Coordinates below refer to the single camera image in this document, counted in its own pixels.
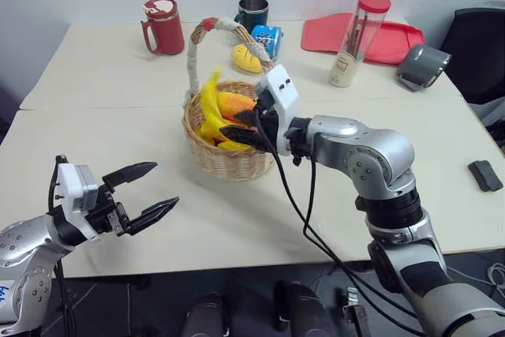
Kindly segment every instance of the black remote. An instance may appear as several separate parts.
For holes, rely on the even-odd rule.
[[[489,161],[475,161],[468,165],[482,191],[497,191],[503,188],[503,183],[496,176]]]

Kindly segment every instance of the clear plastic container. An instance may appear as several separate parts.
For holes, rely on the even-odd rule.
[[[328,76],[331,84],[337,87],[351,85],[357,67],[363,61],[390,7],[390,0],[358,0],[356,13],[351,17]]]

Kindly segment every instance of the red lid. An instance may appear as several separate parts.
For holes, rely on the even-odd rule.
[[[153,19],[165,19],[177,13],[175,0],[149,0],[142,8],[148,17]]]
[[[386,13],[391,8],[391,0],[358,0],[357,5],[371,13]]]

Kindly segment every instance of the red cutting board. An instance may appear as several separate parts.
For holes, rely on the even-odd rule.
[[[307,20],[301,34],[301,48],[306,51],[339,51],[352,13],[336,13],[319,19]],[[425,43],[423,32],[410,25],[384,21],[365,61],[399,65],[410,48]]]

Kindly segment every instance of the white basket handle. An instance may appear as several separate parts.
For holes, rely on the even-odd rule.
[[[251,54],[258,57],[265,73],[274,67],[263,44],[256,42],[241,24],[229,19],[209,17],[196,26],[189,39],[187,67],[191,97],[195,96],[200,91],[200,82],[198,81],[198,73],[196,70],[196,46],[204,39],[207,32],[210,32],[212,29],[234,33],[247,46]]]

